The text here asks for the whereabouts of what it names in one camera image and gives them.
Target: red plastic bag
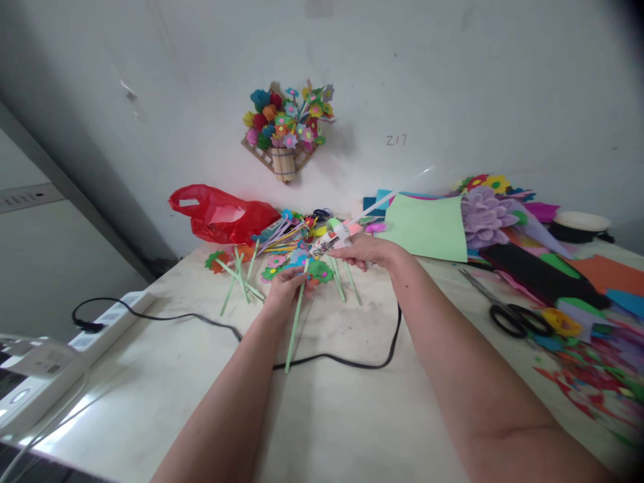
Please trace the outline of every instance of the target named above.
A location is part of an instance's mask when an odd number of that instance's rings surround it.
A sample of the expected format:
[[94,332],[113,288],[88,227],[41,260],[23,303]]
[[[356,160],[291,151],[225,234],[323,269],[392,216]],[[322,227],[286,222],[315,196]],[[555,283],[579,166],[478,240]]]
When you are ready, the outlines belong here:
[[[183,200],[199,204],[181,206]],[[253,235],[280,218],[268,203],[244,201],[206,184],[191,184],[175,191],[170,207],[191,218],[193,233],[206,242],[248,244]]]

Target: table surface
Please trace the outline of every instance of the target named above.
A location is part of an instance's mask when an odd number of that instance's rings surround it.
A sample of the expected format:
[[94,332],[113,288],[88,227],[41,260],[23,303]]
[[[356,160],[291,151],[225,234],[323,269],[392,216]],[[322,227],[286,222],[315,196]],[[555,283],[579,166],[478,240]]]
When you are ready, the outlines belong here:
[[[247,305],[237,286],[227,313],[219,317],[231,278],[204,268],[217,248],[202,245],[152,284],[149,291],[157,301],[146,313],[200,313],[245,333],[261,305]],[[643,257],[603,241],[582,246],[576,256],[592,254],[644,270]],[[616,474],[637,461],[636,452],[618,443],[533,369],[535,350],[529,342],[496,328],[488,316],[488,300],[457,272],[463,265],[419,259],[571,435]],[[253,271],[254,286],[266,294],[269,286],[259,281],[265,266],[262,256]],[[334,283],[321,284],[315,298],[303,303],[294,356],[329,352],[382,363],[397,316],[389,277],[378,267],[367,274],[353,268],[363,300],[359,307],[345,267],[340,273],[347,303]],[[505,283],[479,280],[508,303],[532,305]],[[284,333],[279,362],[286,358],[289,334]],[[137,321],[93,366],[87,393],[76,406],[89,407],[41,442],[37,451],[108,480],[148,481],[236,347],[231,331],[196,319]],[[288,375],[275,371],[264,431],[259,482],[468,481],[404,322],[393,361],[384,369],[357,370],[322,359],[297,366]]]

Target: flower bouquet decoration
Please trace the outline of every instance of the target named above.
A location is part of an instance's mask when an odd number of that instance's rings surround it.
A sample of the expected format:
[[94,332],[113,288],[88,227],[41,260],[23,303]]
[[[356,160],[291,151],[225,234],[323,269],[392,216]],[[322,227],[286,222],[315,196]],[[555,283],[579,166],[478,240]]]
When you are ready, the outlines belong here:
[[255,112],[248,111],[244,115],[244,124],[249,129],[241,143],[273,171],[279,181],[288,184],[306,165],[317,146],[327,141],[322,136],[321,123],[334,122],[333,108],[329,104],[333,92],[332,84],[314,89],[310,80],[302,89],[301,99],[300,93],[293,88],[288,88],[285,95],[275,84],[271,84],[268,92],[258,89],[250,95]]

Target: left hand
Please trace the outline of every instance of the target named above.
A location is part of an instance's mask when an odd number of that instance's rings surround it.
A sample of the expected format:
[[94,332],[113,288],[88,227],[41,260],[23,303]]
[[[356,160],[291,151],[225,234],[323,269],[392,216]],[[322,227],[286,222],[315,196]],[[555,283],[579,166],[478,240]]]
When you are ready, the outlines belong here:
[[309,277],[309,274],[304,274],[303,272],[303,266],[292,267],[273,278],[262,312],[284,317],[285,320],[298,293],[297,289]]

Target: scissors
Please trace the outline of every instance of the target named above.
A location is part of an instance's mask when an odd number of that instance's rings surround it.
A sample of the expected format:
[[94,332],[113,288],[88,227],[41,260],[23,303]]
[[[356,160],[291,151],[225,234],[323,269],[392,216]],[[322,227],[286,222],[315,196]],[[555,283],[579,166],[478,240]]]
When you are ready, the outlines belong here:
[[[550,337],[555,333],[555,329],[539,314],[532,312],[520,305],[508,304],[505,305],[498,298],[494,296],[487,288],[476,280],[469,272],[466,270],[458,270],[461,274],[467,278],[472,285],[474,285],[478,290],[485,295],[492,306],[490,307],[490,317],[495,324],[497,324],[506,334],[517,339],[525,339],[528,336],[528,329],[532,332],[542,335],[543,337]],[[508,325],[505,325],[499,321],[499,317],[507,320],[509,325],[512,327],[512,330]],[[538,323],[543,328],[539,328],[534,323]]]

